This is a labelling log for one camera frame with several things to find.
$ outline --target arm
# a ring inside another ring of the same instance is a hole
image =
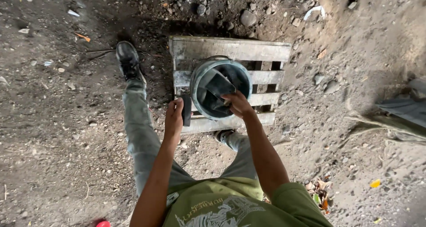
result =
[[[169,104],[166,112],[164,140],[152,165],[144,190],[136,203],[130,227],[158,227],[163,224],[173,155],[183,127],[181,116],[183,105],[181,98]]]
[[[245,96],[237,91],[235,94],[224,95],[222,98],[230,100],[231,111],[244,120],[260,186],[266,196],[271,199],[280,185],[290,182],[287,171]]]

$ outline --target shoe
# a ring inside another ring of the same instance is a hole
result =
[[[234,134],[234,133],[235,133],[235,131],[233,131],[233,130],[216,131],[216,133],[214,134],[214,139],[217,142],[226,144],[226,142],[225,142],[226,137],[228,137],[229,135]]]
[[[115,48],[115,55],[120,66],[120,71],[124,79],[138,79],[145,83],[146,81],[139,69],[139,55],[136,48],[128,41],[121,41]]]

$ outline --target hand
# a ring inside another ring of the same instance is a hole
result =
[[[175,99],[169,103],[166,111],[166,121],[164,130],[164,141],[168,141],[176,147],[180,140],[180,135],[184,121],[182,120],[182,110],[184,101],[182,98]]]
[[[243,119],[244,116],[254,113],[253,107],[249,104],[248,100],[240,91],[237,91],[233,94],[222,95],[221,97],[231,101],[232,113],[241,119]]]

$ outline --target left hand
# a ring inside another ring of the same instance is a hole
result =
[[[180,141],[180,135],[184,121],[182,119],[182,110],[184,108],[184,101],[182,98],[175,99],[169,103],[166,111],[166,121],[164,130],[164,141],[176,147]]]

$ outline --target red object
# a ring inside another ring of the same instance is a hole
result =
[[[105,220],[99,223],[98,225],[96,225],[96,227],[111,227],[111,224],[109,223],[109,221]]]

